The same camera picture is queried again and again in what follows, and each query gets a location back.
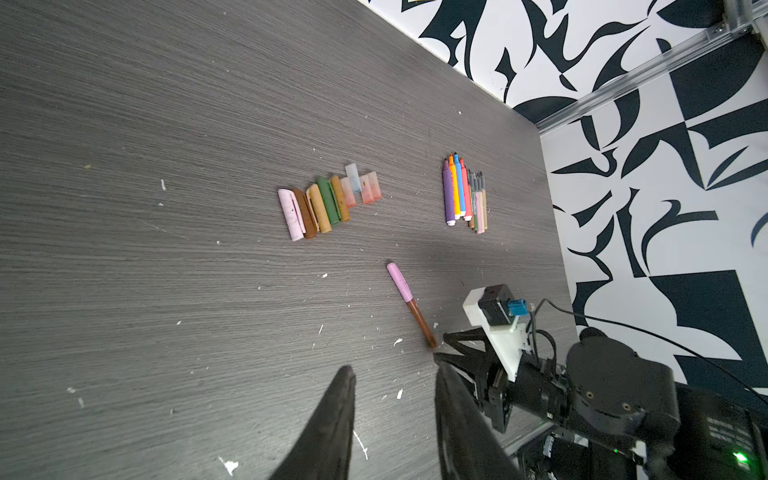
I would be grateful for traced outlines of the translucent blue pen cap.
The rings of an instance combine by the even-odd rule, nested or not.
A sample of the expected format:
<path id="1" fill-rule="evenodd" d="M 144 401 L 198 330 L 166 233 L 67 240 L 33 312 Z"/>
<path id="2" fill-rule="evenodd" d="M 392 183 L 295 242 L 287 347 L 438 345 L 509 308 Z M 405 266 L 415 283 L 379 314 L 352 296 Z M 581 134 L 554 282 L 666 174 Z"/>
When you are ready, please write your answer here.
<path id="1" fill-rule="evenodd" d="M 357 165 L 350 163 L 345 166 L 345 172 L 349 180 L 350 186 L 353 192 L 360 193 L 362 191 L 360 176 Z"/>

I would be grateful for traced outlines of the tan pen cap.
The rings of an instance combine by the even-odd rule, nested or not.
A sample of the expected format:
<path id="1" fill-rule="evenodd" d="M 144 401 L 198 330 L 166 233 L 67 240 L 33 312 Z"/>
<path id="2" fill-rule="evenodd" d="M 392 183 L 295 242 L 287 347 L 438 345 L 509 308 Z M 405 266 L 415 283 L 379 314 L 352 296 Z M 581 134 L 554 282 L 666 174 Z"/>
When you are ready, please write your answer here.
<path id="1" fill-rule="evenodd" d="M 323 234 L 330 232 L 332 227 L 319 186 L 316 183 L 311 184 L 305 195 L 316 229 Z"/>

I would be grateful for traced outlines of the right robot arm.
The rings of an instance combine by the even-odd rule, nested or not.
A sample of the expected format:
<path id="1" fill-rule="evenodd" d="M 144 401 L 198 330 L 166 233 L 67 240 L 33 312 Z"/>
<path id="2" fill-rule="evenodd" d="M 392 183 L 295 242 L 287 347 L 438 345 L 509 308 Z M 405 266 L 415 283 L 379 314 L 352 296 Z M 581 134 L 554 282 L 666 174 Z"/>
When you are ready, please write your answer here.
<path id="1" fill-rule="evenodd" d="M 564 363 L 524 349 L 508 373 L 481 329 L 439 353 L 437 438 L 446 479 L 763 479 L 766 418 L 674 380 L 588 328 Z"/>

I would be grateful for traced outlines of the green pen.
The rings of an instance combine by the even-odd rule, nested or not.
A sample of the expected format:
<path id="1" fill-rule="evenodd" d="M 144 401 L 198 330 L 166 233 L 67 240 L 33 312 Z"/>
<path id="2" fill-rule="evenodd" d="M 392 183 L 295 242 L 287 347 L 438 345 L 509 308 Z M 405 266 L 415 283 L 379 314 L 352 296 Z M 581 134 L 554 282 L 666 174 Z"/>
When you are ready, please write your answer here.
<path id="1" fill-rule="evenodd" d="M 474 232 L 479 231 L 480 221 L 479 221 L 479 213 L 478 213 L 478 206 L 477 206 L 477 185 L 476 185 L 476 177 L 474 172 L 469 172 L 469 186 L 470 186 L 470 194 L 471 194 L 471 206 L 473 210 L 473 219 L 472 219 L 472 229 Z"/>

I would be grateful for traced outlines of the purple marker pen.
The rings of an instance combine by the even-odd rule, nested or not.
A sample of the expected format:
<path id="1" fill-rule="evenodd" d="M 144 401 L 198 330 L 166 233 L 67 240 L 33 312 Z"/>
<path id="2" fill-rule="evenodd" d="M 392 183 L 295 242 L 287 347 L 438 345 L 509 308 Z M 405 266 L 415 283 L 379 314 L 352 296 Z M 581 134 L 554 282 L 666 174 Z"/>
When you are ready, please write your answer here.
<path id="1" fill-rule="evenodd" d="M 444 195 L 445 222 L 448 226 L 454 226 L 456 223 L 456 219 L 455 219 L 455 206 L 454 206 L 453 177 L 450 170 L 450 164 L 447 159 L 443 160 L 442 183 L 443 183 L 443 195 Z"/>

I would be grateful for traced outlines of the translucent pink pen cap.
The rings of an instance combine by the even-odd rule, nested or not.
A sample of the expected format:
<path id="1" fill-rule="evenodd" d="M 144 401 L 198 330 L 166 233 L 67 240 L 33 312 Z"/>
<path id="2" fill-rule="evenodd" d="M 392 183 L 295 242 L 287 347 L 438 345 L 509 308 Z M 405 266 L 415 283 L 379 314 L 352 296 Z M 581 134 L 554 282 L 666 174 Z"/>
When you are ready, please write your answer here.
<path id="1" fill-rule="evenodd" d="M 356 198 L 354 195 L 354 190 L 352 188 L 351 181 L 348 177 L 343 177 L 340 179 L 340 184 L 342 187 L 342 192 L 344 196 L 344 203 L 347 208 L 353 208 L 357 205 Z"/>

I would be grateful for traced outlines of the pink highlighter pen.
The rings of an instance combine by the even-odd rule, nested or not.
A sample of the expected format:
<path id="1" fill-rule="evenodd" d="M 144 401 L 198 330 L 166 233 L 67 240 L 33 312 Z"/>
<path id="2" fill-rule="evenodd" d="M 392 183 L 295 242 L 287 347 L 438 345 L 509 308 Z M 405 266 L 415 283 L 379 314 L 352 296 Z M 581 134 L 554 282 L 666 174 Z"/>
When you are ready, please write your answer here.
<path id="1" fill-rule="evenodd" d="M 459 164 L 461 167 L 461 174 L 462 174 L 462 188 L 463 188 L 463 198 L 464 198 L 464 219 L 466 221 L 471 221 L 473 219 L 473 209 L 472 209 L 472 203 L 471 203 L 471 189 L 469 186 L 469 179 L 468 179 L 468 171 L 465 166 L 465 162 L 463 158 L 459 158 Z"/>

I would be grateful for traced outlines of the dark brown pen cap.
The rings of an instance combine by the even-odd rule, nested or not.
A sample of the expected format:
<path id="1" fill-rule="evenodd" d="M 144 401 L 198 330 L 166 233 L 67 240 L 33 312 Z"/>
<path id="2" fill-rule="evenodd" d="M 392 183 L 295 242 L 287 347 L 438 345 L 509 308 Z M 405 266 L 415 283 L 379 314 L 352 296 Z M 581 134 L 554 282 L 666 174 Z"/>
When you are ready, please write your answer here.
<path id="1" fill-rule="evenodd" d="M 298 188 L 292 188 L 291 191 L 298 202 L 299 211 L 305 228 L 304 237 L 306 239 L 315 238 L 318 233 L 318 226 L 305 192 Z"/>

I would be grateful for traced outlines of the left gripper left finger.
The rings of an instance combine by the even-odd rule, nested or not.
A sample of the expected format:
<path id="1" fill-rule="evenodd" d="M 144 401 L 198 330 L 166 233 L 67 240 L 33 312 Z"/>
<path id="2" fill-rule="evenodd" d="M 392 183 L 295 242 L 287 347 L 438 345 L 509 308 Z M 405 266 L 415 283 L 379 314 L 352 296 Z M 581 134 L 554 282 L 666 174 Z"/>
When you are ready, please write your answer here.
<path id="1" fill-rule="evenodd" d="M 342 366 L 271 479 L 347 479 L 355 418 L 356 376 Z"/>

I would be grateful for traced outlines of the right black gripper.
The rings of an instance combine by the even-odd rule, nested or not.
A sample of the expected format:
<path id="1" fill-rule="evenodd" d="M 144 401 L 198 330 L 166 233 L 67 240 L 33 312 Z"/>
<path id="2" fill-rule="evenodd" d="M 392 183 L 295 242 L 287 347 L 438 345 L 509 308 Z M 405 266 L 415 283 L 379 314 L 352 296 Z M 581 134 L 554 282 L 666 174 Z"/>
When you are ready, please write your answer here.
<path id="1" fill-rule="evenodd" d="M 456 352 L 436 353 L 435 362 L 460 372 L 494 430 L 507 430 L 515 407 L 557 425 L 567 423 L 567 381 L 555 356 L 542 358 L 523 350 L 515 373 L 509 374 L 481 328 L 446 333 L 443 340 Z"/>

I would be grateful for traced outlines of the gold brown pen cap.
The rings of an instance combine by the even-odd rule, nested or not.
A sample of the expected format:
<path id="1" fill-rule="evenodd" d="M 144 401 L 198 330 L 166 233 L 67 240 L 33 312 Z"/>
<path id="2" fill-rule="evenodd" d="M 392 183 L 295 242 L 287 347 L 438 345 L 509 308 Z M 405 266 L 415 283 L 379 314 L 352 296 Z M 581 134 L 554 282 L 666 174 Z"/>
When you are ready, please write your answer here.
<path id="1" fill-rule="evenodd" d="M 349 210 L 345 200 L 344 190 L 338 176 L 332 176 L 330 178 L 330 184 L 332 187 L 336 208 L 338 210 L 339 219 L 342 222 L 350 220 Z"/>

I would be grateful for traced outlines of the pink cap brown pen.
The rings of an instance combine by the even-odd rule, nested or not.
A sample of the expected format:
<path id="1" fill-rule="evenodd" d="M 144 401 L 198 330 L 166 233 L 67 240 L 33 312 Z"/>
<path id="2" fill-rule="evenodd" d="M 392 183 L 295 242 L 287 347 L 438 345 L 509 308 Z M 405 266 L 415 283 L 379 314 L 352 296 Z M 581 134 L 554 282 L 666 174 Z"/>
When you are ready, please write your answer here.
<path id="1" fill-rule="evenodd" d="M 432 330 L 428 326 L 421 310 L 419 309 L 415 297 L 413 296 L 411 289 L 405 280 L 401 270 L 395 262 L 389 261 L 386 263 L 386 269 L 393 280 L 396 288 L 398 289 L 403 301 L 408 307 L 409 311 L 413 315 L 414 319 L 419 325 L 422 334 L 430 348 L 436 348 L 438 346 L 436 338 L 432 333 Z"/>

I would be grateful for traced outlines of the orange highlighter pen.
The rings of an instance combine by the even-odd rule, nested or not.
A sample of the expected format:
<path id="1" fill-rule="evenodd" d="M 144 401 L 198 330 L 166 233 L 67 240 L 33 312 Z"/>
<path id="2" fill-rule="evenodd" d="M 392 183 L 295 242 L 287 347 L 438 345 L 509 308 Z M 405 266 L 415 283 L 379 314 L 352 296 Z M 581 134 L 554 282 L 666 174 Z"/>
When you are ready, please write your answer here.
<path id="1" fill-rule="evenodd" d="M 449 162 L 449 171 L 451 174 L 454 218 L 458 220 L 461 217 L 461 210 L 460 210 L 460 197 L 459 197 L 459 189 L 458 189 L 458 177 L 457 177 L 456 166 L 455 166 L 453 155 L 449 156 L 448 162 Z"/>

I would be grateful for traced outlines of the blue highlighter pen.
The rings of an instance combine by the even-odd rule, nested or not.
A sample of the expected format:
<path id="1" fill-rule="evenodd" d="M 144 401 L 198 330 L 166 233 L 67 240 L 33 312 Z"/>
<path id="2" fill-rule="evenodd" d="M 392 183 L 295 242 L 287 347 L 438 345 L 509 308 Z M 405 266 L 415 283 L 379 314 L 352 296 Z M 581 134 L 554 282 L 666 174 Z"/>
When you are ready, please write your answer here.
<path id="1" fill-rule="evenodd" d="M 457 193 L 457 217 L 463 218 L 466 215 L 463 174 L 460 165 L 460 159 L 457 153 L 453 154 L 453 165 L 455 170 L 456 193 Z"/>

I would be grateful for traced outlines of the green pen cap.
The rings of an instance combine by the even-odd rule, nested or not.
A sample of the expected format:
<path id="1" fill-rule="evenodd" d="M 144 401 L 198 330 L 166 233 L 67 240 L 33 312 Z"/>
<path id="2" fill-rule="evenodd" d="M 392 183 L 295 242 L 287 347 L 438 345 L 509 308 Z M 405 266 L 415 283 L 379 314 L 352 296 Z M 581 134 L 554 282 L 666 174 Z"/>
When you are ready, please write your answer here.
<path id="1" fill-rule="evenodd" d="M 318 178 L 317 186 L 330 224 L 338 224 L 340 222 L 340 210 L 330 180 L 327 178 Z"/>

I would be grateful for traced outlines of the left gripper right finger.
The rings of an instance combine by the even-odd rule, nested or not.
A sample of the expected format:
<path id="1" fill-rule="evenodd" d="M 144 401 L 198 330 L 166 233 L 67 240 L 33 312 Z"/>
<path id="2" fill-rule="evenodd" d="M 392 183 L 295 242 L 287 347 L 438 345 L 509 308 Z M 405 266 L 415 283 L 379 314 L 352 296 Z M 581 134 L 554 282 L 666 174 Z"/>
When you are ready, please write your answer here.
<path id="1" fill-rule="evenodd" d="M 463 378 L 445 362 L 435 383 L 437 449 L 444 479 L 520 479 L 487 426 Z"/>

